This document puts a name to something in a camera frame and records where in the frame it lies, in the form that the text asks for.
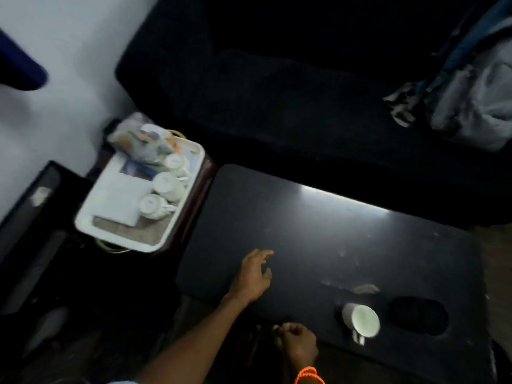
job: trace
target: hand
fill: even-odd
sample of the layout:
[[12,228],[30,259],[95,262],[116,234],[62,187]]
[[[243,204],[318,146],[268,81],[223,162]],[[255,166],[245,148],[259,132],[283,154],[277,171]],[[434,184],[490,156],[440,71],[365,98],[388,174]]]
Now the hand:
[[284,323],[275,325],[274,331],[276,346],[284,351],[296,373],[314,365],[318,355],[317,337],[310,329],[300,323]]
[[266,263],[265,258],[273,255],[272,250],[255,249],[243,260],[240,271],[229,287],[227,297],[239,299],[245,305],[258,299],[268,287],[272,280],[272,271],[267,268],[261,273],[261,265]]

